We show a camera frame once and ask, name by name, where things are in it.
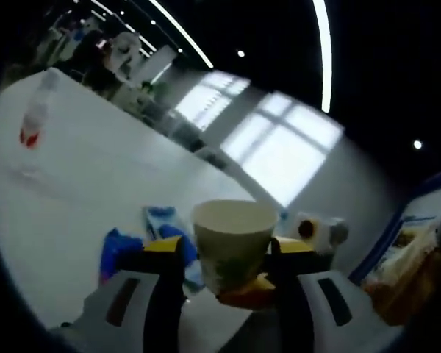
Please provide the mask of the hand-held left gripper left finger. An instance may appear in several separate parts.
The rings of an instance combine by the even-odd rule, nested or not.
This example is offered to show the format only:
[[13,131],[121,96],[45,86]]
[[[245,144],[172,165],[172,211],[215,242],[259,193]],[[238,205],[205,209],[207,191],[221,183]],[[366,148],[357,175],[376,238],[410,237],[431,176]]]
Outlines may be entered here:
[[50,334],[67,352],[177,352],[183,243],[176,236],[126,253],[122,268],[84,300],[82,314]]

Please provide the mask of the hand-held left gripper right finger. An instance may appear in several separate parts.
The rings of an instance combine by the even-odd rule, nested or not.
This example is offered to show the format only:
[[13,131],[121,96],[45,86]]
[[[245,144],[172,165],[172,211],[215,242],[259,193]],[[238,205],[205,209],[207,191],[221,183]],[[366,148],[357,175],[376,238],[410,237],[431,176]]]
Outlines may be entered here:
[[369,295],[339,271],[304,273],[314,252],[284,253],[271,241],[268,276],[283,352],[391,352],[401,336],[373,309]]

